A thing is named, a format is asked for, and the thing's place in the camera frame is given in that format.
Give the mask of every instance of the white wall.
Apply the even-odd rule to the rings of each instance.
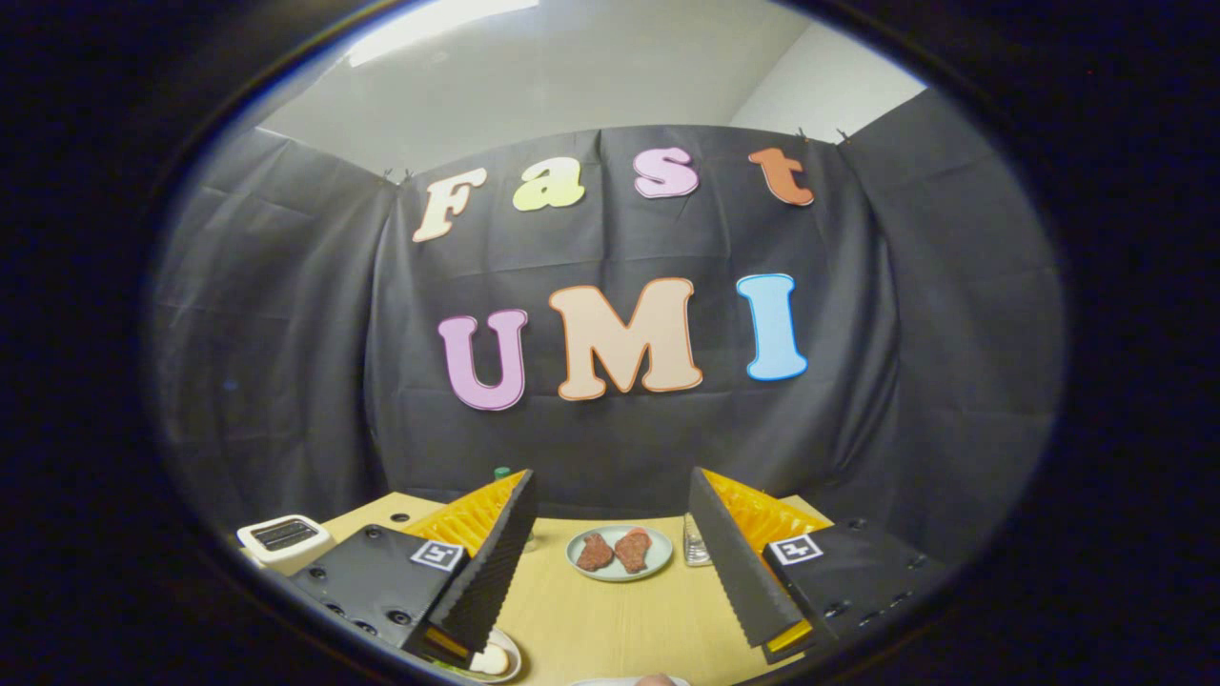
[[[843,139],[919,95],[924,84],[852,38],[814,22],[780,57],[731,125]]]

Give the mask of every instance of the orange letter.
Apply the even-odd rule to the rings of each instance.
[[[703,372],[691,355],[686,315],[686,303],[693,293],[694,286],[684,278],[650,281],[640,292],[627,326],[594,286],[573,286],[553,293],[550,306],[564,317],[567,344],[567,381],[559,386],[559,397],[592,400],[606,392],[605,382],[593,374],[593,355],[601,360],[619,391],[631,391],[645,350],[644,388],[664,393],[699,386]]]
[[[814,192],[797,186],[792,178],[792,172],[804,171],[800,162],[783,156],[783,150],[767,148],[750,155],[749,160],[755,165],[762,165],[762,177],[766,178],[766,187],[771,194],[788,203],[789,205],[810,205],[814,201]]]
[[[422,243],[449,233],[453,223],[445,218],[445,214],[453,210],[455,217],[460,215],[470,201],[470,187],[483,186],[484,181],[487,170],[479,167],[428,186],[428,206],[423,209],[423,221],[420,222],[420,228],[415,231],[411,240]]]

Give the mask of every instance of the black fabric curtain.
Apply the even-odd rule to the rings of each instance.
[[[1066,366],[1061,267],[1005,160],[943,95],[925,90],[839,151],[889,243],[902,331],[897,426],[871,474],[894,485],[891,531],[960,559],[1015,504],[1049,437]],[[872,487],[847,480],[819,507],[852,509]]]
[[[687,150],[699,188],[649,199],[642,150]],[[747,156],[799,160],[815,201],[780,201]],[[586,195],[512,206],[521,172],[581,162]],[[451,231],[423,243],[429,183],[477,167]],[[554,135],[401,187],[262,129],[224,145],[184,200],[155,300],[167,459],[227,530],[326,520],[387,491],[448,500],[495,466],[532,468],[543,515],[686,509],[702,465],[832,518],[886,521],[964,554],[1036,463],[1063,366],[1053,255],[1003,160],[926,93],[831,145],[725,127]],[[809,369],[761,382],[737,280],[787,273]],[[570,402],[549,295],[597,286],[623,321],[651,280],[681,277],[703,382]],[[526,389],[504,411],[449,385],[438,323],[479,322],[479,380],[500,378],[489,314],[522,309]],[[605,378],[599,366],[598,374]]]

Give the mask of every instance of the yellow letter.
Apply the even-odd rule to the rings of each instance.
[[[521,175],[526,183],[512,195],[512,206],[528,212],[550,205],[566,208],[584,197],[581,162],[572,157],[551,157],[531,166]]]
[[[703,372],[691,355],[686,314],[693,293],[694,286],[684,278],[650,281],[627,326],[594,286],[551,293],[550,306],[564,317],[567,345],[567,381],[559,386],[559,397],[592,400],[606,392],[605,382],[593,374],[593,355],[601,360],[619,391],[631,391],[645,350],[644,388],[664,393],[699,386]]]
[[[420,228],[415,231],[411,240],[422,243],[449,233],[453,223],[445,218],[445,214],[453,210],[455,217],[460,215],[470,201],[470,187],[483,186],[484,181],[487,170],[479,167],[428,186],[428,206],[423,209],[423,221],[420,222]]]

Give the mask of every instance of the meat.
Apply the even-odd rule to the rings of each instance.
[[[614,554],[628,572],[636,574],[648,566],[644,564],[644,555],[651,544],[648,532],[637,526],[614,544]]]
[[[595,571],[614,560],[614,551],[600,533],[590,533],[584,537],[584,549],[576,560],[576,566],[584,571]]]

